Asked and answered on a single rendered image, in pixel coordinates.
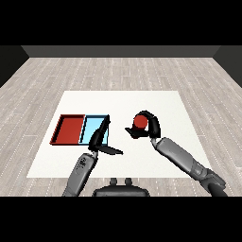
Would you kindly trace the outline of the red open box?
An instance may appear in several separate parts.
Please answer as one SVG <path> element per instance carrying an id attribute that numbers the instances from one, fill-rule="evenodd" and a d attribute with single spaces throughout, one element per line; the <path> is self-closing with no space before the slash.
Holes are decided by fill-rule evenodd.
<path id="1" fill-rule="evenodd" d="M 50 140 L 52 146 L 77 146 L 84 114 L 62 114 Z"/>

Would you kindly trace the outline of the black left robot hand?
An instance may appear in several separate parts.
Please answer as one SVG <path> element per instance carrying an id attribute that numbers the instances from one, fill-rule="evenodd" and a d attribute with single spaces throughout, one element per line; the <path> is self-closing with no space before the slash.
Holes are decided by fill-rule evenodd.
<path id="1" fill-rule="evenodd" d="M 89 150 L 91 150 L 92 152 L 101 151 L 109 155 L 123 154 L 122 150 L 102 145 L 105 132 L 107 131 L 110 123 L 110 116 L 106 115 L 99 128 L 95 130 L 89 141 Z"/>

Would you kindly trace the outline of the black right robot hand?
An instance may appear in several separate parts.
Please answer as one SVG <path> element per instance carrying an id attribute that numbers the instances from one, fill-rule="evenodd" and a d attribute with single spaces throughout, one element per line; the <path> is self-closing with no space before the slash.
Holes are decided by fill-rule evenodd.
<path id="1" fill-rule="evenodd" d="M 160 138 L 161 128 L 158 118 L 149 111 L 140 111 L 136 115 L 139 114 L 147 118 L 147 127 L 144 130 L 135 130 L 132 123 L 131 128 L 126 128 L 126 131 L 130 134 L 130 136 L 134 139 L 138 139 L 140 137 Z"/>

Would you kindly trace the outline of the red can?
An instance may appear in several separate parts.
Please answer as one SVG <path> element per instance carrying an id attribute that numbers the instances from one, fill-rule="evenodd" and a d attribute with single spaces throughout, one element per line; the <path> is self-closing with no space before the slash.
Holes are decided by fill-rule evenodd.
<path id="1" fill-rule="evenodd" d="M 144 130 L 147 127 L 147 118 L 141 114 L 136 115 L 133 119 L 133 128 L 135 130 Z"/>

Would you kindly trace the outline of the dark grey robot body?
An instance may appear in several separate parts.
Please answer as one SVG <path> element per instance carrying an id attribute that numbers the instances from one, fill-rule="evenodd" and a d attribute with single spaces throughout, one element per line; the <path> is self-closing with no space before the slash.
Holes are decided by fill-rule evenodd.
<path id="1" fill-rule="evenodd" d="M 93 197 L 149 197 L 149 192 L 132 184 L 131 178 L 125 178 L 124 185 L 117 184 L 117 178 L 111 178 L 110 184 L 93 192 Z"/>

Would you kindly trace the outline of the light blue open box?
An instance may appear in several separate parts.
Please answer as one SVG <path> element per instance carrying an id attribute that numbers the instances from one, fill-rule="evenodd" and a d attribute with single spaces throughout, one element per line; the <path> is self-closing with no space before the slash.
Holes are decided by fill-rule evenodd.
<path id="1" fill-rule="evenodd" d="M 78 143 L 81 146 L 88 146 L 90 139 L 94 132 L 100 127 L 102 121 L 105 119 L 106 114 L 87 114 L 84 118 L 84 122 L 79 135 Z"/>

